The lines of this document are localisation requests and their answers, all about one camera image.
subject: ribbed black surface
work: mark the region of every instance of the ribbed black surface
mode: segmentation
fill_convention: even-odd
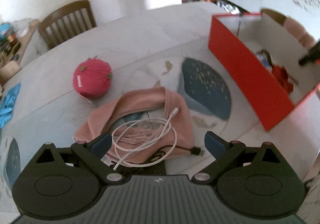
[[[239,215],[215,196],[209,186],[187,176],[133,176],[108,187],[91,209],[66,220],[44,221],[22,216],[14,224],[298,224],[296,216],[257,220]]]

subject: white cable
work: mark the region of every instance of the white cable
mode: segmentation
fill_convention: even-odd
[[[179,109],[178,108],[175,108],[172,113],[170,114],[168,120],[166,119],[162,119],[162,118],[146,118],[146,119],[141,119],[141,120],[133,120],[133,121],[130,121],[130,122],[126,122],[124,124],[122,124],[121,126],[118,126],[112,133],[112,143],[113,145],[115,146],[115,152],[116,152],[116,156],[117,158],[119,159],[118,163],[116,164],[116,166],[113,168],[113,170],[116,170],[117,167],[123,163],[129,167],[147,167],[147,166],[152,166],[152,165],[155,165],[161,161],[163,161],[169,154],[171,154],[171,152],[173,151],[173,149],[175,148],[176,144],[177,144],[177,140],[178,140],[178,135],[177,135],[177,132],[176,130],[174,129],[174,127],[171,126],[171,123],[170,123],[170,120],[178,113]],[[126,148],[123,148],[121,146],[119,146],[117,143],[119,142],[119,140],[122,138],[122,136],[131,128],[131,127],[134,127],[135,125],[141,123],[141,122],[151,122],[151,123],[160,123],[160,124],[163,124],[164,127],[161,131],[161,133],[159,134],[158,137],[152,139],[152,140],[149,140],[149,141],[146,141],[144,142],[142,145],[134,148],[134,149],[126,149]],[[123,131],[121,133],[121,135],[117,138],[117,140],[114,140],[114,134],[116,133],[116,131],[125,126],[125,125],[128,125],[128,124],[131,124],[130,126],[128,126],[126,128],[125,131]],[[125,161],[125,159],[131,155],[132,153],[134,152],[139,152],[139,151],[143,151],[151,146],[153,146],[154,144],[156,144],[162,137],[164,137],[170,130],[173,131],[174,133],[174,144],[173,146],[171,147],[171,149],[163,156],[161,157],[159,160],[156,160],[152,163],[145,163],[145,164],[134,164],[134,163],[128,163]],[[119,150],[122,150],[122,151],[125,151],[125,152],[128,152],[125,156],[121,157],[119,154],[118,154],[118,149]]]

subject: pink fluffy object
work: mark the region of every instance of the pink fluffy object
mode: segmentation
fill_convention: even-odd
[[[175,108],[179,109],[170,122],[177,132],[177,146],[184,147],[184,149],[175,147],[168,159],[190,154],[190,149],[194,146],[194,137],[188,106],[181,95],[164,87],[130,91],[120,98],[98,107],[90,113],[88,120],[80,126],[73,138],[75,141],[90,142],[100,134],[109,132],[112,124],[125,115],[162,107],[164,108],[165,119],[169,118]],[[115,139],[125,130],[126,127],[119,129],[115,133]],[[126,149],[134,149],[145,141],[151,140],[153,136],[159,135],[161,131],[162,127],[156,130],[132,127],[130,131],[124,134],[118,145]],[[169,131],[156,144],[143,151],[133,153],[127,159],[131,163],[144,163],[158,149],[163,146],[172,146],[174,141],[175,134],[173,131]],[[163,151],[168,152],[169,149],[170,147],[167,147]],[[118,152],[120,156],[127,153],[119,150]],[[110,160],[117,161],[114,145],[106,156]]]
[[[307,32],[302,24],[294,20],[291,17],[287,17],[284,21],[283,27],[296,38],[298,41],[305,35]]]
[[[84,98],[99,98],[109,89],[112,70],[107,62],[94,58],[78,65],[73,73],[73,87]]]
[[[316,45],[316,40],[313,38],[312,35],[309,33],[305,33],[302,38],[299,40],[299,42],[303,45],[306,49],[311,49]]]

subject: patterned fabric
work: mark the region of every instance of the patterned fabric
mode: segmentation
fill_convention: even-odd
[[[320,174],[308,186],[309,192],[297,215],[307,224],[320,224]]]

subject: metal screw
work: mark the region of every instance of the metal screw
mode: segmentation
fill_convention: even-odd
[[[120,181],[122,179],[122,175],[119,173],[110,173],[107,175],[107,179],[109,181]]]
[[[210,175],[205,172],[199,172],[195,175],[197,181],[207,181],[210,179]]]

